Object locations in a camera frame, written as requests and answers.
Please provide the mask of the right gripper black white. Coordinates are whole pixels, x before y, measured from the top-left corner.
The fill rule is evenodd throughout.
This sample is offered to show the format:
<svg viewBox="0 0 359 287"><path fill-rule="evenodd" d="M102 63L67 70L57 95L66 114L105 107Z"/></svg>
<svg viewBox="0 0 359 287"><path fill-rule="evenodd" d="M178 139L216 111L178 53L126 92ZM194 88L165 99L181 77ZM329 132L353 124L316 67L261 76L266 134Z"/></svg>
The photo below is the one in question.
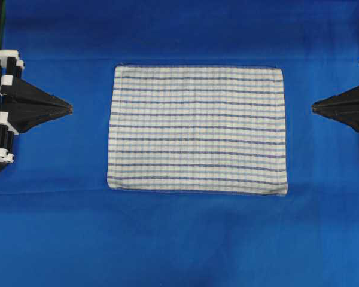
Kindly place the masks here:
<svg viewBox="0 0 359 287"><path fill-rule="evenodd" d="M338 121L352 127L359 132L359 111L347 111L342 109L325 109L323 107L358 105L359 86L345 91L339 95L334 95L324 100L315 102L312 105L312 112L323 117Z"/></svg>

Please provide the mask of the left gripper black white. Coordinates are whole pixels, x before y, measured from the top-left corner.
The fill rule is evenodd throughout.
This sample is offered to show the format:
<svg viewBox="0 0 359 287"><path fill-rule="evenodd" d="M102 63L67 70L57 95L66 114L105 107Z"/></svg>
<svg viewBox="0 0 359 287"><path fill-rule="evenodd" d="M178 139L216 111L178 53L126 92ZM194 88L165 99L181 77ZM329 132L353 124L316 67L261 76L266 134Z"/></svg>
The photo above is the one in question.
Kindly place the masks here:
<svg viewBox="0 0 359 287"><path fill-rule="evenodd" d="M3 107L0 110L0 163L14 161L13 140L16 135L73 112L68 102L18 78L24 68L17 50L0 50L0 109L4 102L56 107Z"/></svg>

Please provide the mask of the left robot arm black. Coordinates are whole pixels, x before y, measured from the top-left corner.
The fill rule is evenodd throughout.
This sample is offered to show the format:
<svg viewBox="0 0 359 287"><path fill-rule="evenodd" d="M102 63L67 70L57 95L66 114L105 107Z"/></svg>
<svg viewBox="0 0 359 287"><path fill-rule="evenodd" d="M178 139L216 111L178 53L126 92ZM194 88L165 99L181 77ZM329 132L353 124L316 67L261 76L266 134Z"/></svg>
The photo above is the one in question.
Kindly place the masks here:
<svg viewBox="0 0 359 287"><path fill-rule="evenodd" d="M73 112L68 102L22 79L25 62L17 50L3 50L5 2L0 1L0 166L14 161L15 136Z"/></svg>

